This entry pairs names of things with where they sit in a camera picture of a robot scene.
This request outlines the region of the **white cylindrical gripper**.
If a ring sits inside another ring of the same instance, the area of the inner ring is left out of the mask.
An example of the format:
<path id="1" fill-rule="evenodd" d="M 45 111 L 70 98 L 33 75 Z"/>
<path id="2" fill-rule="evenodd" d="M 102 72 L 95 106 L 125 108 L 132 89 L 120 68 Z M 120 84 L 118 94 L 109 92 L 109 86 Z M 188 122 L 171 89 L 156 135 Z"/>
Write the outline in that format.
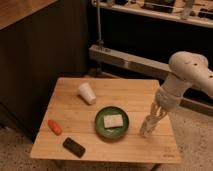
<path id="1" fill-rule="evenodd" d="M 155 94 L 155 102 L 152 103 L 150 114 L 147 116 L 148 122 L 152 124 L 154 130 L 158 122 L 163 119 L 168 112 L 177 108 L 183 98 L 184 93 L 191 87 L 191 84 L 170 73 L 161 87 Z"/>

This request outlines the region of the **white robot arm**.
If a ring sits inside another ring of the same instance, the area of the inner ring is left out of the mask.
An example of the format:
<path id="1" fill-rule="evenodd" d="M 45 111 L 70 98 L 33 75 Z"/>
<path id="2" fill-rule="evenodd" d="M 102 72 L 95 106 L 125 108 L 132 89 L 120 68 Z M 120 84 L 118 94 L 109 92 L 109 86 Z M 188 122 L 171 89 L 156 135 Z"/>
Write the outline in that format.
<path id="1" fill-rule="evenodd" d="M 170 73 L 156 91 L 151 112 L 144 120 L 144 127 L 151 133 L 157 123 L 172 109 L 179 106 L 184 93 L 193 85 L 213 99 L 213 71 L 208 68 L 205 56 L 180 51 L 169 59 Z"/>

